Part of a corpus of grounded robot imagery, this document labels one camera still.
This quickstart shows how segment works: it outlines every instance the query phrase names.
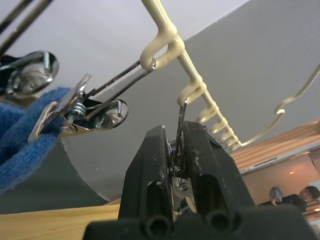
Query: man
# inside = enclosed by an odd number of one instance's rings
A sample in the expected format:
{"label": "man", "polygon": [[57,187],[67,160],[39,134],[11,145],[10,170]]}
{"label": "man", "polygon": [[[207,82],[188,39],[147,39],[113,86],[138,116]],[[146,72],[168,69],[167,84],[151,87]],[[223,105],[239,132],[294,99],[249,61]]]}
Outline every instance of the man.
{"label": "man", "polygon": [[301,190],[299,195],[292,194],[282,198],[281,202],[276,202],[275,197],[270,197],[270,201],[261,203],[259,206],[273,205],[280,206],[283,204],[292,204],[304,213],[307,209],[307,201],[313,199],[316,200],[320,197],[320,191],[315,186],[307,186]]}

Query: gray wall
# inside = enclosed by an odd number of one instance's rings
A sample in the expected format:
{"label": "gray wall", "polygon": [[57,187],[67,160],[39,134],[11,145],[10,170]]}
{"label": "gray wall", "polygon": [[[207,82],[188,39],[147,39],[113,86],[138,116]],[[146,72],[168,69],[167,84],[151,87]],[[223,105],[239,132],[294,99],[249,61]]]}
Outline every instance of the gray wall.
{"label": "gray wall", "polygon": [[[275,106],[295,94],[320,64],[319,13],[318,0],[251,0],[185,41],[209,92],[241,141],[264,130],[275,119]],[[188,82],[175,60],[121,96],[130,107],[123,125],[64,140],[72,163],[94,190],[108,199],[120,196],[126,169],[149,129],[165,125],[170,139],[175,137],[176,99]],[[317,79],[285,107],[283,119],[261,140],[318,119],[319,89]],[[202,99],[192,103],[186,119],[195,120],[205,107]]]}

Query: cream plastic hanger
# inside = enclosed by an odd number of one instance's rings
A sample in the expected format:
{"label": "cream plastic hanger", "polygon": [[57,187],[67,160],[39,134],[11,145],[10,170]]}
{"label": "cream plastic hanger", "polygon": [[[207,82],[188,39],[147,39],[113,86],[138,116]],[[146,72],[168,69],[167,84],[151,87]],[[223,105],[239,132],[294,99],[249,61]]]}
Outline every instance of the cream plastic hanger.
{"label": "cream plastic hanger", "polygon": [[269,132],[285,114],[283,107],[300,97],[320,73],[320,65],[318,65],[302,89],[297,94],[283,100],[275,108],[273,113],[276,114],[277,117],[273,123],[266,130],[262,131],[250,140],[241,143],[232,128],[228,125],[228,121],[221,114],[216,102],[208,92],[207,85],[203,82],[202,77],[199,75],[194,64],[192,63],[185,49],[184,41],[178,35],[177,28],[170,21],[160,0],[142,0],[142,3],[157,25],[158,33],[154,40],[143,50],[140,56],[141,66],[146,71],[149,70],[153,64],[155,54],[167,45],[167,51],[156,59],[155,70],[163,68],[175,58],[179,60],[183,69],[190,77],[190,83],[178,96],[177,103],[180,106],[183,106],[185,99],[187,99],[187,103],[190,104],[202,96],[207,104],[207,107],[199,114],[196,119],[197,122],[202,124],[213,117],[217,117],[217,123],[214,124],[208,131],[212,134],[216,134],[221,130],[224,130],[224,133],[221,134],[219,140],[226,141],[227,146],[230,147],[232,151],[241,146],[246,146],[252,143]]}

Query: dark hair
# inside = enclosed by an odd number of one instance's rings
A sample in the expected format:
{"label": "dark hair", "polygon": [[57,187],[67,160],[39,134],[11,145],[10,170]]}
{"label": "dark hair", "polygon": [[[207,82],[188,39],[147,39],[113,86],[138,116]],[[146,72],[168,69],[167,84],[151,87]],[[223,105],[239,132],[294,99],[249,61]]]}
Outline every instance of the dark hair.
{"label": "dark hair", "polygon": [[316,200],[320,197],[320,191],[315,186],[307,186],[306,189],[311,193],[312,199]]}

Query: blue fabric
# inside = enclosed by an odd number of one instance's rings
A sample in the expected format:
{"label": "blue fabric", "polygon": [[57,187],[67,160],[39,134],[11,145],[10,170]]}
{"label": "blue fabric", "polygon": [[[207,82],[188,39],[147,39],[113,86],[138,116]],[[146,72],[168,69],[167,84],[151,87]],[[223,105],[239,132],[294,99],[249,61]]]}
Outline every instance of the blue fabric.
{"label": "blue fabric", "polygon": [[23,182],[41,165],[60,133],[60,120],[53,121],[39,138],[27,143],[44,108],[58,102],[68,93],[67,88],[52,90],[27,110],[0,104],[0,194]]}

